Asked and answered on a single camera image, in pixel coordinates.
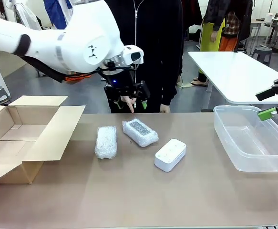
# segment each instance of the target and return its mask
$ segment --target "clear plastic bin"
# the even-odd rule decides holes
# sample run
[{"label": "clear plastic bin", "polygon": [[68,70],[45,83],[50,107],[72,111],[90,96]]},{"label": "clear plastic bin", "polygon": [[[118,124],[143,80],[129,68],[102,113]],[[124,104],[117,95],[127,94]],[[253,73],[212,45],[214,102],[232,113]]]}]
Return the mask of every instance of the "clear plastic bin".
[{"label": "clear plastic bin", "polygon": [[261,121],[259,111],[253,106],[217,106],[214,127],[237,170],[278,172],[278,125]]}]

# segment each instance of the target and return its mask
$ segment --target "cardboard box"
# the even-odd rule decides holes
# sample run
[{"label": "cardboard box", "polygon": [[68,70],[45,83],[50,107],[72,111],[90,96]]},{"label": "cardboard box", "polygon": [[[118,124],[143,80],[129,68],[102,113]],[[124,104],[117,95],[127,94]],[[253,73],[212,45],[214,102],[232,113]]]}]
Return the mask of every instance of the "cardboard box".
[{"label": "cardboard box", "polygon": [[31,184],[44,161],[59,161],[85,106],[67,96],[22,96],[0,106],[0,183]]}]

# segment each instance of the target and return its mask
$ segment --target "plastic bag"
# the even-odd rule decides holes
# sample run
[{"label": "plastic bag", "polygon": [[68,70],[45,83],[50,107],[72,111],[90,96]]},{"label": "plastic bag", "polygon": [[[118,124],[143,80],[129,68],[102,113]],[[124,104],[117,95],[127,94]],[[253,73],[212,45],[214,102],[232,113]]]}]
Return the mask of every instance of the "plastic bag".
[{"label": "plastic bag", "polygon": [[123,122],[123,132],[141,147],[149,146],[159,140],[158,133],[139,119]]},{"label": "plastic bag", "polygon": [[97,129],[95,155],[99,159],[113,159],[116,156],[116,127],[104,126]]}]

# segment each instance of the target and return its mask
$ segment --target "plaid shirt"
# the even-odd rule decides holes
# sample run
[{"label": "plaid shirt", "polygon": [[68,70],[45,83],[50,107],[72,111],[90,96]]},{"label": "plaid shirt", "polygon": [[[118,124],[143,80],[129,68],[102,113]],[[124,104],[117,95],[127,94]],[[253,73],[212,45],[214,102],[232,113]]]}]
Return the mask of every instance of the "plaid shirt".
[{"label": "plaid shirt", "polygon": [[229,12],[226,20],[226,27],[223,31],[226,35],[237,35],[240,30],[240,20],[233,11]]}]

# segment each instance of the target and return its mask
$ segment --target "finger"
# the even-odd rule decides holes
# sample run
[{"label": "finger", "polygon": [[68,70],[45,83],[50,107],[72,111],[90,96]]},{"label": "finger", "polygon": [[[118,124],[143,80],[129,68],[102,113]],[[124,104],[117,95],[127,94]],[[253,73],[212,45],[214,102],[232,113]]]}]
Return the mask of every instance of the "finger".
[{"label": "finger", "polygon": [[136,100],[137,100],[136,98],[131,99],[131,100],[130,100],[131,104],[134,104]]},{"label": "finger", "polygon": [[128,107],[129,107],[129,109],[130,109],[131,113],[133,113],[133,112],[134,112],[134,107],[133,107],[133,105],[132,105],[131,101],[130,101],[130,100],[128,100],[126,103],[127,103]]}]

